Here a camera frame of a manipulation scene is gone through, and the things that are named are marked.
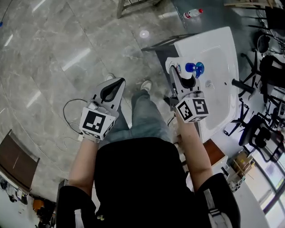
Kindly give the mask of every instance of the marble floor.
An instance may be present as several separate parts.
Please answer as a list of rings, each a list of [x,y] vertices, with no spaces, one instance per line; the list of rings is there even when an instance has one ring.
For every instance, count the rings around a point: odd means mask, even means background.
[[[0,17],[10,0],[0,1]],[[126,79],[122,110],[131,124],[132,94],[153,81],[152,100],[167,121],[162,100],[167,81],[156,55],[142,52],[184,27],[169,0],[158,7],[125,12],[118,0],[13,0],[0,28],[0,141],[10,129],[40,158],[32,193],[56,201],[58,183],[68,177],[80,146],[63,117],[71,99],[89,99],[111,72]],[[143,38],[142,31],[149,36]],[[65,112],[78,129],[84,102]]]

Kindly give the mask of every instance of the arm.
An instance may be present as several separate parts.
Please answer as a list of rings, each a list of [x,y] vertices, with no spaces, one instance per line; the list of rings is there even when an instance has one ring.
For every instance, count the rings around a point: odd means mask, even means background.
[[[182,138],[182,146],[194,190],[213,175],[211,162],[200,141],[200,137],[194,123],[184,123],[179,113],[176,113],[179,131]]]
[[[97,143],[84,138],[69,174],[69,185],[80,188],[89,196],[94,182],[97,150]]]

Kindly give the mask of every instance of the black shirt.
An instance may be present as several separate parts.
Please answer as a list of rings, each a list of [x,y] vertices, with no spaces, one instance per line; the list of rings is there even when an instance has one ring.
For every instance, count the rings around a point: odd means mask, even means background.
[[[101,203],[96,215],[96,207],[84,191],[71,186],[60,189],[57,228],[75,227],[77,209],[81,209],[85,228],[118,224],[211,227],[206,189],[232,227],[240,227],[239,209],[223,174],[209,178],[194,194],[186,186],[176,147],[159,138],[130,139],[102,147],[96,157],[94,183]]]

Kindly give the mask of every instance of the white sneaker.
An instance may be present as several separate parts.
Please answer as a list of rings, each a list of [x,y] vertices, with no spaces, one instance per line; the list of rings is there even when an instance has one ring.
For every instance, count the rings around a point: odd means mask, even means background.
[[[148,93],[151,90],[152,82],[151,81],[144,81],[141,86],[141,90],[146,90]]]
[[[111,79],[114,79],[114,78],[116,78],[115,75],[113,75],[112,73],[108,73],[108,74],[105,76],[105,81],[111,80]]]

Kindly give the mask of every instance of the white sink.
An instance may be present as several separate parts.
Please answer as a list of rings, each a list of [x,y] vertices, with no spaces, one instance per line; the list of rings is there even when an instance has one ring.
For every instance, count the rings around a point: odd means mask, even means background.
[[[238,88],[232,80],[239,80],[236,48],[229,27],[188,37],[175,42],[179,56],[187,56],[194,63],[202,62],[205,72],[199,77],[209,116],[198,122],[202,142],[231,122],[238,111]]]

